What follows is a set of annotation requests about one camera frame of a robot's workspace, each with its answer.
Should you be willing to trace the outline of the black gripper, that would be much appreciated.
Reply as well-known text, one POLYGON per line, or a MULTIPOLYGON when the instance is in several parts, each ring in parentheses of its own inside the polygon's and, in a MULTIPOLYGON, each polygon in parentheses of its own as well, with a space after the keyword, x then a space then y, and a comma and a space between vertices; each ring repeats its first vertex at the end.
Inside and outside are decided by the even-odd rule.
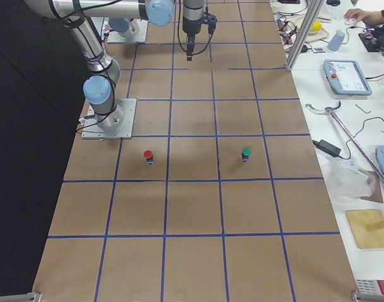
POLYGON ((186 42, 186 59, 187 59, 187 61, 192 61, 194 49, 195 49, 195 36, 194 35, 188 35, 187 36, 187 42, 186 42))

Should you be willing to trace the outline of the person hand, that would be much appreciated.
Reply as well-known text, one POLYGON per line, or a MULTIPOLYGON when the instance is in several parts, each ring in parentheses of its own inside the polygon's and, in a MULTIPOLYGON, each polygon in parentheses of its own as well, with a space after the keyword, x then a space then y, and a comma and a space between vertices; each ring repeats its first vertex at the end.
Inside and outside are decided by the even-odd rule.
POLYGON ((356 22, 359 22, 359 21, 367 20, 369 15, 370 15, 369 11, 364 11, 362 9, 354 8, 346 11, 346 13, 344 14, 344 19, 345 20, 355 19, 356 22))

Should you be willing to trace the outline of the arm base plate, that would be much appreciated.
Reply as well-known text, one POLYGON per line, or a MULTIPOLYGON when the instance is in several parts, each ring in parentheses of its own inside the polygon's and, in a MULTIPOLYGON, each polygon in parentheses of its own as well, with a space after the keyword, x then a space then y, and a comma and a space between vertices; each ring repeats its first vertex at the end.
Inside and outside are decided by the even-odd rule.
POLYGON ((129 44, 144 43, 147 36, 148 22, 139 19, 110 18, 108 43, 129 44))
POLYGON ((137 99, 115 99, 116 109, 107 119, 101 123, 95 119, 94 110, 88 107, 90 119, 85 120, 84 128, 81 130, 83 139, 131 139, 137 99))

